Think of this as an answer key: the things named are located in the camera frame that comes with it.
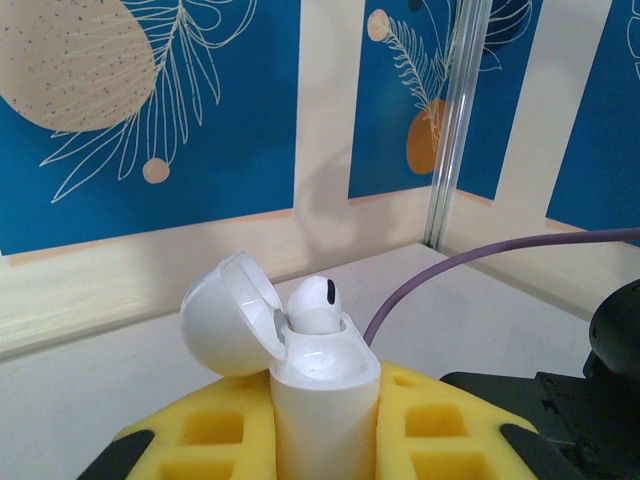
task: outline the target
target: purple cable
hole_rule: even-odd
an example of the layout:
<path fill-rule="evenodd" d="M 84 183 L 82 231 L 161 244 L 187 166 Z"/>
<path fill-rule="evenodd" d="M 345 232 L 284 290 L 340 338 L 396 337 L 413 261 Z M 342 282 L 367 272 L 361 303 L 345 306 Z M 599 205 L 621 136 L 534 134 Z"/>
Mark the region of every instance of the purple cable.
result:
<path fill-rule="evenodd" d="M 605 242 L 627 242 L 630 240 L 640 240 L 640 227 L 619 228 L 614 230 L 596 230 L 593 232 L 575 233 L 550 233 L 546 235 L 535 235 L 533 237 L 514 238 L 491 245 L 474 248 L 468 252 L 463 252 L 436 263 L 426 270 L 420 272 L 415 277 L 408 280 L 404 285 L 391 294 L 382 304 L 380 309 L 369 322 L 364 332 L 363 338 L 367 345 L 371 346 L 373 339 L 382 326 L 384 319 L 393 310 L 400 300 L 422 285 L 427 280 L 432 279 L 447 270 L 471 262 L 479 258 L 495 255 L 496 253 L 518 250 L 520 248 L 544 247 L 548 245 L 571 245 L 575 243 L 605 243 Z"/>

